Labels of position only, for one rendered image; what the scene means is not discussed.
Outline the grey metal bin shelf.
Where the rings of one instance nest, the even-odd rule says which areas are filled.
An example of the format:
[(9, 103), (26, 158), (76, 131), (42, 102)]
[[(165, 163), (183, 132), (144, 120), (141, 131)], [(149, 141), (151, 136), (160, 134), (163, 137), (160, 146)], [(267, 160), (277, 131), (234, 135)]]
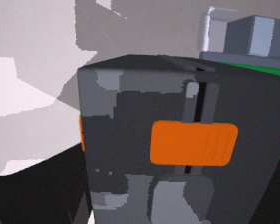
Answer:
[(280, 19), (251, 15), (231, 21), (237, 14), (211, 6), (200, 14), (199, 59), (280, 68)]

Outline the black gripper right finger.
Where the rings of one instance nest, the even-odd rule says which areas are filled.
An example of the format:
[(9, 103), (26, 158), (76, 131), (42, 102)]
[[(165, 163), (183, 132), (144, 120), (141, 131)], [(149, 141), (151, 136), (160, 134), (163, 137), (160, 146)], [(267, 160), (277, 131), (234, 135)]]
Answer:
[(280, 160), (249, 224), (280, 224)]

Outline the green bin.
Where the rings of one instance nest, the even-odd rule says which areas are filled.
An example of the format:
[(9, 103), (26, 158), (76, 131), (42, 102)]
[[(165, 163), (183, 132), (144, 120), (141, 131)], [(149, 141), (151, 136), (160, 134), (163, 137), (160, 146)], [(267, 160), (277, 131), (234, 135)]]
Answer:
[(248, 65), (248, 64), (246, 64), (247, 66), (244, 66), (245, 64), (227, 63), (227, 62), (226, 62), (226, 64), (239, 66), (239, 67), (245, 67), (245, 68), (249, 68), (249, 69), (255, 69), (255, 70), (258, 70), (258, 71), (262, 71), (262, 72), (267, 72), (267, 73), (280, 75), (280, 71), (279, 71), (280, 68), (278, 69), (278, 68), (274, 68), (274, 67), (266, 67), (266, 66), (263, 67), (263, 66)]

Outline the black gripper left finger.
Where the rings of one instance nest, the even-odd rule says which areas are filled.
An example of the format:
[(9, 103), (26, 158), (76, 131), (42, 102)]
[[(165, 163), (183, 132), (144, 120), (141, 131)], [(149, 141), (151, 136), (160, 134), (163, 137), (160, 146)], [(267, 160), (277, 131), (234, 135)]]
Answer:
[(0, 176), (0, 224), (88, 224), (91, 213), (82, 142)]

